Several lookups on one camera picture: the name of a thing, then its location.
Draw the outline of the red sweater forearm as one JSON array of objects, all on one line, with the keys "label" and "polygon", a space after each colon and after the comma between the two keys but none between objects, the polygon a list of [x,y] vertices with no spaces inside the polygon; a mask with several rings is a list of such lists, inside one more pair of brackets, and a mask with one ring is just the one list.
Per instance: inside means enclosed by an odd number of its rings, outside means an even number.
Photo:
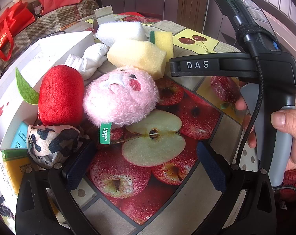
[{"label": "red sweater forearm", "polygon": [[[293,186],[296,188],[296,169],[285,172],[283,184],[284,187]],[[280,198],[287,202],[296,201],[296,192],[293,189],[280,190]]]}]

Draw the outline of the person's right hand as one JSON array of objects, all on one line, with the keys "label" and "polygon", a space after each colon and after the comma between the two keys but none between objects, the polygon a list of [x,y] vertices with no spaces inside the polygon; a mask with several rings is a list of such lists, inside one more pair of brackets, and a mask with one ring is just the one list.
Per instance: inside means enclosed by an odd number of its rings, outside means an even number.
[{"label": "person's right hand", "polygon": [[[237,110],[246,110],[247,105],[243,97],[240,97],[235,104]],[[246,115],[243,120],[243,128],[246,130],[250,122],[250,114]],[[296,170],[296,109],[287,109],[273,112],[271,122],[275,129],[280,132],[290,134],[293,137],[291,154],[286,166],[286,170]],[[250,148],[256,147],[256,136],[254,128],[251,129],[247,143]]]}]

